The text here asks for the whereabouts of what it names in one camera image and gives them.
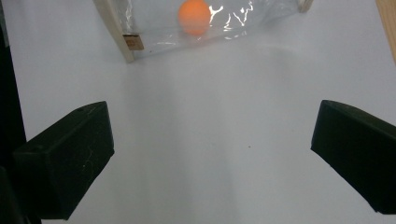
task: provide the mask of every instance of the wooden strip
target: wooden strip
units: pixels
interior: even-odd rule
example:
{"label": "wooden strip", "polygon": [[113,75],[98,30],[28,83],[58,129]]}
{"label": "wooden strip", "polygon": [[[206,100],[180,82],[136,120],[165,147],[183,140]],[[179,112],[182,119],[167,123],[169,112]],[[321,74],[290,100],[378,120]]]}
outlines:
{"label": "wooden strip", "polygon": [[300,12],[302,12],[302,13],[307,12],[309,10],[309,8],[311,8],[313,2],[314,2],[314,0],[299,0],[298,8],[299,8]]}
{"label": "wooden strip", "polygon": [[393,60],[396,63],[396,0],[376,0],[376,6],[387,33]]}
{"label": "wooden strip", "polygon": [[96,8],[104,21],[107,30],[113,36],[121,53],[123,54],[125,61],[131,63],[134,61],[133,52],[129,50],[125,43],[124,37],[122,36],[122,28],[117,19],[117,14],[114,7],[111,5],[110,0],[93,0]]}

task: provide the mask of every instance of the orange ball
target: orange ball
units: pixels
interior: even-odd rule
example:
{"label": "orange ball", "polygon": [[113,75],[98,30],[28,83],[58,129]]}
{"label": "orange ball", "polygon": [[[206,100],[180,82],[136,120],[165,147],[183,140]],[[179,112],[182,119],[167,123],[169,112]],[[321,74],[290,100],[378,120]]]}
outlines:
{"label": "orange ball", "polygon": [[204,0],[185,1],[178,10],[178,23],[189,35],[203,35],[209,28],[209,5]]}

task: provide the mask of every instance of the white table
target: white table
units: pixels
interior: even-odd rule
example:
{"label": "white table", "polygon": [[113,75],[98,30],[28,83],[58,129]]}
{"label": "white table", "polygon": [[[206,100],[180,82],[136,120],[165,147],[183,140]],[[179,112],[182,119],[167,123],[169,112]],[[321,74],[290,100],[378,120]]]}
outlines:
{"label": "white table", "polygon": [[132,64],[92,1],[3,5],[28,139],[109,106],[116,154],[68,223],[396,222],[310,150],[323,99],[396,124],[375,1],[317,0],[255,35]]}

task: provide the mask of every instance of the plastic wrap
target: plastic wrap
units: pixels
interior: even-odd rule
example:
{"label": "plastic wrap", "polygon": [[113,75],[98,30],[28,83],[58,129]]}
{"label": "plastic wrap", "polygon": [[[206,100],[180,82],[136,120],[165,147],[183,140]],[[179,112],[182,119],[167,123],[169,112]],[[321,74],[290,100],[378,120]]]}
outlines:
{"label": "plastic wrap", "polygon": [[185,32],[177,18],[184,0],[113,0],[124,35],[139,37],[143,46],[136,58],[213,39],[247,35],[248,29],[298,12],[297,0],[205,0],[210,10],[207,30]]}

